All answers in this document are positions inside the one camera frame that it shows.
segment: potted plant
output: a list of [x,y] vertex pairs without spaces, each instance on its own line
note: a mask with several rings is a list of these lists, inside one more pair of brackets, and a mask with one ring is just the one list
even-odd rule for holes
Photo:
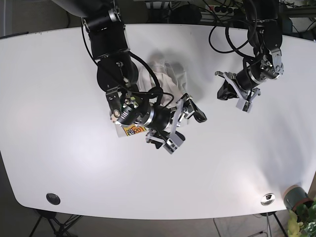
[[289,237],[315,237],[316,199],[310,199],[301,187],[292,186],[285,192],[283,200],[290,212]]

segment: metal bracket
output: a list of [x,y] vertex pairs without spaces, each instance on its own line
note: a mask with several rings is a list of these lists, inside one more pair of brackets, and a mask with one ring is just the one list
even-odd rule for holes
[[242,111],[249,113],[252,108],[253,99],[257,95],[261,95],[260,89],[254,88],[251,90],[251,92],[248,93],[247,91],[240,89],[239,86],[237,86],[236,83],[234,82],[234,80],[236,79],[236,74],[222,73],[220,71],[217,71],[215,75],[224,78],[236,91],[236,94],[238,95],[238,102],[236,104],[236,107]]
[[279,73],[280,75],[283,74],[283,64],[282,64],[282,58],[281,58],[281,50],[279,48],[271,50],[272,55],[272,64],[275,68],[276,73]]

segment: green leaf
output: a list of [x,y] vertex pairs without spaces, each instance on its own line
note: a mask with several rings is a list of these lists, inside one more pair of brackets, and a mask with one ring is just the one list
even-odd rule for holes
[[308,215],[309,215],[310,220],[312,220],[312,221],[316,220],[316,205],[311,206],[308,209]]
[[300,232],[300,226],[293,218],[288,220],[287,228],[290,231],[289,235],[297,235]]
[[289,214],[290,214],[290,219],[295,220],[295,222],[297,222],[297,215],[295,214],[294,211],[289,210]]
[[308,220],[309,214],[308,214],[308,208],[305,204],[300,204],[296,208],[296,212],[298,216],[301,218],[302,222],[306,222]]
[[288,237],[301,237],[301,233],[296,233],[294,235],[289,235]]
[[316,234],[316,222],[310,222],[307,227],[304,229],[306,233],[314,235]]

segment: floor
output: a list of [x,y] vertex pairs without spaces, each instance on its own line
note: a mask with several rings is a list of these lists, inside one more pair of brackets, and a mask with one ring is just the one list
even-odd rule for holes
[[[148,19],[143,2],[119,0],[122,15],[127,23],[145,23]],[[68,25],[66,12],[49,0],[13,0],[12,32],[39,32],[65,28]],[[69,27],[80,25],[80,19],[70,16]],[[66,220],[69,215],[58,214]],[[287,211],[277,212],[286,227]],[[2,159],[0,158],[0,230],[4,237],[28,236],[38,215],[34,210],[21,206],[14,198]],[[219,218],[215,220],[222,237],[247,237],[260,231],[267,231],[266,219],[260,215]],[[273,217],[270,218],[273,237],[283,234]],[[126,220],[83,217],[71,232],[80,237],[217,237],[213,219],[202,220]],[[46,220],[38,226],[34,237],[53,236]]]

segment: yellow label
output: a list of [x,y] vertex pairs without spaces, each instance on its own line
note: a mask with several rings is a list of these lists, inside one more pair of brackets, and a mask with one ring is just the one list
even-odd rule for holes
[[127,136],[146,131],[145,127],[136,127],[134,124],[129,127],[123,127],[123,129]]

